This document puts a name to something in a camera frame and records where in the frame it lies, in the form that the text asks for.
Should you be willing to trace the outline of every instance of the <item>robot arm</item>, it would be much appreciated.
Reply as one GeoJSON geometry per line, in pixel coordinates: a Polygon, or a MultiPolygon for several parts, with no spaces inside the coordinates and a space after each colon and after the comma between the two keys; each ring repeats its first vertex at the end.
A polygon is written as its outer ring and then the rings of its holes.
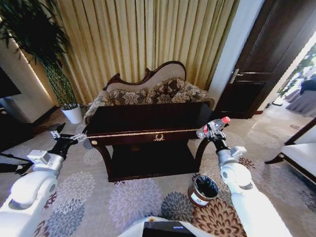
{"type": "Polygon", "coordinates": [[[231,191],[234,208],[247,236],[291,237],[270,200],[253,183],[250,171],[238,163],[238,158],[247,150],[238,146],[230,149],[221,131],[211,131],[209,134],[208,139],[217,149],[221,177],[231,191]]]}
{"type": "Polygon", "coordinates": [[[0,208],[1,236],[29,237],[40,222],[49,196],[57,188],[57,176],[66,159],[68,148],[83,141],[85,134],[71,136],[51,132],[56,144],[51,151],[33,150],[28,158],[34,163],[32,173],[18,179],[0,208]]]}

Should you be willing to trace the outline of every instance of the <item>baseboard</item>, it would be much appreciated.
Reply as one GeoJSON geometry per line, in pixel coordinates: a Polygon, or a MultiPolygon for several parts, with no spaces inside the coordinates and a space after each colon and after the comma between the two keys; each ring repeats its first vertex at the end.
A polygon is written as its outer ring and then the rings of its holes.
{"type": "Polygon", "coordinates": [[[57,106],[54,106],[50,110],[48,110],[45,114],[43,114],[41,117],[39,117],[37,120],[31,123],[32,126],[38,126],[42,122],[44,122],[53,112],[55,112],[58,109],[57,106]]]}

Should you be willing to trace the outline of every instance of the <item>upholstered sofa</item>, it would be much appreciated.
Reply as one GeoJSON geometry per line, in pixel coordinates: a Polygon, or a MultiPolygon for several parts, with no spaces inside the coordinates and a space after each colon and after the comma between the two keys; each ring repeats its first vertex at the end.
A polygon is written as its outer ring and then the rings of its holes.
{"type": "Polygon", "coordinates": [[[145,77],[137,83],[125,82],[119,74],[113,76],[92,102],[83,121],[89,124],[99,106],[186,102],[205,102],[211,109],[214,106],[207,91],[186,81],[185,66],[178,61],[169,61],[154,71],[146,68],[145,77]]]}

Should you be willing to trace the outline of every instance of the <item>white flower pot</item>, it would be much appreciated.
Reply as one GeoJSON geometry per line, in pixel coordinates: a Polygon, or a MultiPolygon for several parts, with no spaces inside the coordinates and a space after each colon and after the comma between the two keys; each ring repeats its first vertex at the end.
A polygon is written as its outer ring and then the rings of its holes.
{"type": "Polygon", "coordinates": [[[64,115],[69,119],[71,123],[81,123],[82,122],[82,114],[80,110],[80,106],[78,105],[76,108],[72,110],[61,110],[64,115]]]}

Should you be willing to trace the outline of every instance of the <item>door handle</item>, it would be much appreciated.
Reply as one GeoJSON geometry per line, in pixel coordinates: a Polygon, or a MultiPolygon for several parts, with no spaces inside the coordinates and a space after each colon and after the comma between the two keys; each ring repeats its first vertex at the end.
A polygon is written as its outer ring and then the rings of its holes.
{"type": "Polygon", "coordinates": [[[236,78],[237,76],[243,76],[243,74],[238,74],[238,72],[239,72],[239,68],[237,68],[237,69],[234,71],[233,76],[232,76],[232,79],[231,79],[231,81],[229,82],[230,84],[234,83],[234,80],[235,80],[235,78],[236,78]]]}
{"type": "Polygon", "coordinates": [[[237,68],[237,69],[234,71],[233,76],[232,76],[232,79],[231,79],[231,81],[229,82],[230,84],[234,83],[235,78],[236,78],[237,76],[243,76],[243,75],[245,75],[245,74],[266,74],[266,73],[257,73],[257,72],[243,72],[243,73],[240,73],[240,74],[239,74],[238,72],[239,72],[239,68],[237,68]]]}

